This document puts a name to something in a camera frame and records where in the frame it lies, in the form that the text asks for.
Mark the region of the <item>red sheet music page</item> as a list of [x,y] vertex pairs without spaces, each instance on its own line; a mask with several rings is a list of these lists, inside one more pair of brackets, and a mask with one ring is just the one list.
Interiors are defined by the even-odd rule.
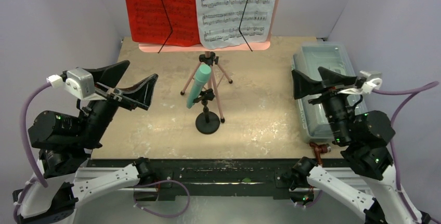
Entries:
[[189,47],[200,44],[196,0],[125,0],[132,40]]

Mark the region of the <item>teal toy microphone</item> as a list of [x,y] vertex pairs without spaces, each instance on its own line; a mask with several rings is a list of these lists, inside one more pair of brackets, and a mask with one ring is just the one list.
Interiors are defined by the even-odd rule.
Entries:
[[194,75],[194,84],[190,90],[190,94],[187,98],[186,107],[191,109],[194,105],[194,100],[200,96],[200,92],[202,91],[204,85],[209,82],[211,78],[211,67],[207,64],[202,64],[196,70]]

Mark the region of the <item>pink music stand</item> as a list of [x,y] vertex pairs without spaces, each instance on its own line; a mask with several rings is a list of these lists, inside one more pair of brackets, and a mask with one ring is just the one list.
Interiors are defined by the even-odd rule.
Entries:
[[190,80],[191,95],[217,90],[215,50],[253,51],[270,40],[278,0],[125,0],[133,41],[156,47],[201,46],[205,53]]

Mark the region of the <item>black microphone desk stand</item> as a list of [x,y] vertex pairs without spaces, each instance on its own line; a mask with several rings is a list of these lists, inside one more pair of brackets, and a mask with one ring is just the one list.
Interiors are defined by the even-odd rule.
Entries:
[[212,101],[215,98],[213,89],[207,89],[201,91],[199,97],[193,100],[193,103],[201,103],[203,105],[202,113],[200,113],[196,118],[196,128],[197,130],[205,135],[210,135],[215,133],[220,127],[220,118],[218,115],[209,110],[208,101]]

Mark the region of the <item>white sheet music page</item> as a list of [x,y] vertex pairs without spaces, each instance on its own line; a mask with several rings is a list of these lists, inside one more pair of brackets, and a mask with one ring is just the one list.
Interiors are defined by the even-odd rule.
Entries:
[[218,49],[266,42],[276,0],[196,0],[201,45]]

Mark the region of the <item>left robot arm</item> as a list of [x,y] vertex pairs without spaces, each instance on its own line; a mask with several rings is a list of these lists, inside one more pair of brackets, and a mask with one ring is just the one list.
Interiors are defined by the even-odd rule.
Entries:
[[22,122],[22,143],[33,169],[32,178],[14,192],[16,223],[56,223],[83,204],[125,187],[149,187],[157,175],[148,158],[140,157],[113,173],[74,182],[77,170],[90,158],[120,108],[148,110],[158,80],[152,74],[128,88],[117,85],[127,60],[97,69],[75,68],[47,78],[45,88],[62,87],[78,102],[78,116],[41,112],[30,127]]

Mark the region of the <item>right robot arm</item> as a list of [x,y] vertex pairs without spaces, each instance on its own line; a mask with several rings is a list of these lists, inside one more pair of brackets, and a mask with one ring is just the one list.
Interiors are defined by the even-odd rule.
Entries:
[[390,153],[395,136],[386,113],[355,113],[349,95],[362,97],[382,85],[380,72],[361,71],[346,76],[319,67],[316,81],[292,70],[294,98],[308,98],[323,107],[333,134],[333,143],[343,148],[341,155],[350,169],[369,187],[365,194],[330,175],[314,160],[303,157],[287,178],[290,189],[317,188],[347,206],[365,223],[429,223],[432,219],[410,201],[399,181],[397,163]]

